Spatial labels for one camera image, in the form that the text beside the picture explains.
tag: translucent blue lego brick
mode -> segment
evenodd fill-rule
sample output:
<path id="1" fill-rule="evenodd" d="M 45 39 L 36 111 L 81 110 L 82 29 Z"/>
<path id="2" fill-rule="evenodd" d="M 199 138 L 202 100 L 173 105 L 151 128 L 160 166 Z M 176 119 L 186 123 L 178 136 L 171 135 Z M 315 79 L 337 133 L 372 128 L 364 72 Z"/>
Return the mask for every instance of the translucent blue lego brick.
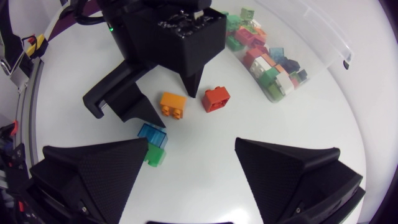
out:
<path id="1" fill-rule="evenodd" d="M 138 137 L 147 138 L 148 142 L 152 143 L 153 145 L 161 149 L 164 149 L 168 140 L 166 133 L 148 124 L 144 124 L 142 126 L 141 130 L 138 133 Z"/>
<path id="2" fill-rule="evenodd" d="M 276 63 L 281 63 L 285 57 L 284 49 L 282 47 L 272 47 L 269 49 L 269 56 Z"/>

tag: plastic container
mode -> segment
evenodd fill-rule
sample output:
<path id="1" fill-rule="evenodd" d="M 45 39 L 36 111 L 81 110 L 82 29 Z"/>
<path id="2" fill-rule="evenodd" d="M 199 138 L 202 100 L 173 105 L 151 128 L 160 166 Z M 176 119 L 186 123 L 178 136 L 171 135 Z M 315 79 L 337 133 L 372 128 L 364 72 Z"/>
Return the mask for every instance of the plastic container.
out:
<path id="1" fill-rule="evenodd" d="M 346 35 L 310 0 L 237 3 L 213 1 L 215 9 L 228 15 L 226 45 L 272 102 L 337 60 L 346 68 L 351 63 Z"/>

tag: white surface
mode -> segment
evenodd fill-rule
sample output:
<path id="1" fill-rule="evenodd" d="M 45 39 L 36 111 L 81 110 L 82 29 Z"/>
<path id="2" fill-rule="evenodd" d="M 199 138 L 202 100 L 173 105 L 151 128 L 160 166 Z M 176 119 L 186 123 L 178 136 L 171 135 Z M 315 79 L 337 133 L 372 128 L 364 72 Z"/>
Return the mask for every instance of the white surface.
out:
<path id="1" fill-rule="evenodd" d="M 366 152 L 366 195 L 359 218 L 379 208 L 398 165 L 398 45 L 379 1 L 317 0 L 352 40 L 355 58 L 330 71 L 360 128 Z"/>
<path id="2" fill-rule="evenodd" d="M 0 127 L 15 120 L 18 96 L 17 86 L 0 69 Z"/>
<path id="3" fill-rule="evenodd" d="M 96 119 L 82 97 L 122 61 L 106 24 L 74 25 L 52 41 L 37 101 L 37 147 L 73 147 L 136 138 L 143 121 L 123 123 L 109 107 Z M 121 223 L 261 223 L 234 152 L 236 137 L 290 146 L 339 147 L 340 161 L 364 176 L 364 149 L 353 114 L 327 72 L 273 104 L 228 49 L 204 70 L 198 97 L 188 98 L 183 119 L 161 115 L 163 91 L 186 96 L 180 77 L 157 67 L 138 82 L 167 127 L 167 156 L 160 167 L 144 164 Z M 227 105 L 206 113 L 205 90 L 225 86 Z M 356 223 L 361 204 L 345 223 Z"/>
<path id="4" fill-rule="evenodd" d="M 272 67 L 267 63 L 267 61 L 260 56 L 254 59 L 254 62 L 250 67 L 250 71 L 256 76 L 256 78 L 260 78 L 265 71 L 271 68 Z"/>
<path id="5" fill-rule="evenodd" d="M 280 86 L 280 91 L 283 95 L 291 94 L 294 91 L 293 83 L 285 71 L 276 76 L 276 84 Z"/>
<path id="6" fill-rule="evenodd" d="M 52 18 L 44 8 L 47 1 L 56 0 L 9 1 L 11 25 L 15 35 L 22 38 L 44 33 Z"/>

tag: black cable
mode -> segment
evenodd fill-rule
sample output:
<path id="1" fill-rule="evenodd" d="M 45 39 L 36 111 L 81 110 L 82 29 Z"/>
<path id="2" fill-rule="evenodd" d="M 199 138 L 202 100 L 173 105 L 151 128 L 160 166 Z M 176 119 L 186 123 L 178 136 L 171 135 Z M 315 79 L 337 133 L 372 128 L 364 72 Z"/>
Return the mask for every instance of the black cable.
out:
<path id="1" fill-rule="evenodd" d="M 75 6 L 75 11 L 73 12 L 73 16 L 77 23 L 81 25 L 95 25 L 102 22 L 105 22 L 103 16 L 100 17 L 88 17 L 83 15 L 83 9 L 87 3 L 87 0 L 79 0 Z"/>

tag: textured black plastic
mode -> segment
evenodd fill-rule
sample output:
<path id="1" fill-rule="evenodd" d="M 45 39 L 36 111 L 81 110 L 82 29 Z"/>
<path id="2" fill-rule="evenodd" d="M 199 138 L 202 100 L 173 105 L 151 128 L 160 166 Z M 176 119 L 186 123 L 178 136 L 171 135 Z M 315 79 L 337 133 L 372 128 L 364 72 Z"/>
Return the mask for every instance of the textured black plastic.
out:
<path id="1" fill-rule="evenodd" d="M 25 145 L 20 143 L 8 153 L 0 154 L 0 164 L 3 163 L 7 180 L 7 193 L 16 199 L 20 199 L 18 189 L 29 179 L 25 163 Z"/>
<path id="2" fill-rule="evenodd" d="M 186 77 L 184 75 L 180 75 L 182 82 L 184 83 L 185 89 L 188 92 L 188 95 L 192 98 L 196 98 L 197 91 L 199 88 L 199 83 L 201 79 L 201 75 L 203 73 L 203 69 L 201 68 L 199 71 L 195 72 L 195 74 L 191 75 L 190 77 Z"/>
<path id="3" fill-rule="evenodd" d="M 351 213 L 351 211 L 354 210 L 354 208 L 361 201 L 364 195 L 365 191 L 361 187 L 358 187 L 357 191 L 354 193 L 351 199 L 329 218 L 327 218 L 324 222 L 322 222 L 322 224 L 341 223 L 341 221 L 343 221 Z"/>
<path id="4" fill-rule="evenodd" d="M 321 223 L 349 202 L 362 180 L 338 161 L 337 148 L 311 150 L 237 138 L 235 151 L 264 223 L 292 217 L 286 223 Z"/>
<path id="5" fill-rule="evenodd" d="M 300 149 L 237 138 L 235 151 L 249 182 L 264 223 L 275 223 L 289 204 L 305 170 L 338 158 L 338 149 Z"/>
<path id="6" fill-rule="evenodd" d="M 225 48 L 226 16 L 204 9 L 204 15 L 213 17 L 213 22 L 183 38 L 159 25 L 181 10 L 184 8 L 172 5 L 148 7 L 124 14 L 123 22 L 138 56 L 189 77 Z"/>
<path id="7" fill-rule="evenodd" d="M 118 223 L 147 152 L 147 139 L 69 149 L 46 146 L 46 159 L 76 170 L 107 223 Z"/>
<path id="8" fill-rule="evenodd" d="M 153 67 L 153 64 L 136 65 L 122 62 L 83 97 L 85 106 L 96 118 L 101 118 L 104 114 L 100 102 L 104 100 L 123 122 L 131 118 L 140 118 L 165 128 L 155 108 L 136 84 L 136 81 Z"/>

